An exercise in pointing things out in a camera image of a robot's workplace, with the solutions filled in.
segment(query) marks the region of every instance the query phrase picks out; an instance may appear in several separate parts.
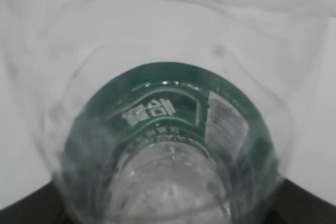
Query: black surface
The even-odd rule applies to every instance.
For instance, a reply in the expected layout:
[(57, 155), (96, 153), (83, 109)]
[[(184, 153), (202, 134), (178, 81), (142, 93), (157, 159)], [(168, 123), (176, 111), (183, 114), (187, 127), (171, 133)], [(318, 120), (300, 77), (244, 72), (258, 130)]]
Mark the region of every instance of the black surface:
[[(263, 224), (335, 224), (336, 208), (286, 181)], [(0, 211), (0, 224), (76, 224), (52, 184)]]

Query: green label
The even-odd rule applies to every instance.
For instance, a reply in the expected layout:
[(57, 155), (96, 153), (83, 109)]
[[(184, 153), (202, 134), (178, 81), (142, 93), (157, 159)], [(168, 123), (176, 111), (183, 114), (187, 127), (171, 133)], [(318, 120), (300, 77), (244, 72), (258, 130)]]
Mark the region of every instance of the green label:
[(104, 199), (113, 174), (160, 141), (194, 145), (214, 161), (228, 191), (246, 192), (234, 211), (248, 211), (276, 185), (269, 132), (238, 88), (199, 67), (151, 63), (112, 79), (75, 120), (62, 156), (72, 210), (99, 216), (103, 200), (97, 198)]

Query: clear plastic bottle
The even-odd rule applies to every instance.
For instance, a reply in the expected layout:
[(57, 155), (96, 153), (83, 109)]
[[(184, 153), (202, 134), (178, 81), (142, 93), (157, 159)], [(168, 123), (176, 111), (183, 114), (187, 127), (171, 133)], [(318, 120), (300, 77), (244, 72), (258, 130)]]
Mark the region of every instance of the clear plastic bottle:
[(325, 0), (1, 0), (32, 137), (81, 223), (256, 223)]

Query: barcode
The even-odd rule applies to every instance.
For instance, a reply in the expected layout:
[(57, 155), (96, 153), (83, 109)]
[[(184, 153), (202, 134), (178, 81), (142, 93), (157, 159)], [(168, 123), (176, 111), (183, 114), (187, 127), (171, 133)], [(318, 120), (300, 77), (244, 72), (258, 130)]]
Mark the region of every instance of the barcode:
[(248, 124), (239, 111), (214, 92), (209, 93), (205, 141), (235, 158), (248, 132)]

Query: white background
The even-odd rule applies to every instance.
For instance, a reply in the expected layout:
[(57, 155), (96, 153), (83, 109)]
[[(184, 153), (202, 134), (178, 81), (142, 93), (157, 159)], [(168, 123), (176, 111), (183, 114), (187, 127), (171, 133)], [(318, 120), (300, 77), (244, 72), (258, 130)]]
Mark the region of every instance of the white background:
[[(330, 0), (336, 14), (336, 0)], [(289, 178), (336, 205), (336, 18), (329, 19), (328, 40), (318, 98), (310, 127), (302, 132)], [(0, 57), (0, 209), (50, 180), (15, 106)]]

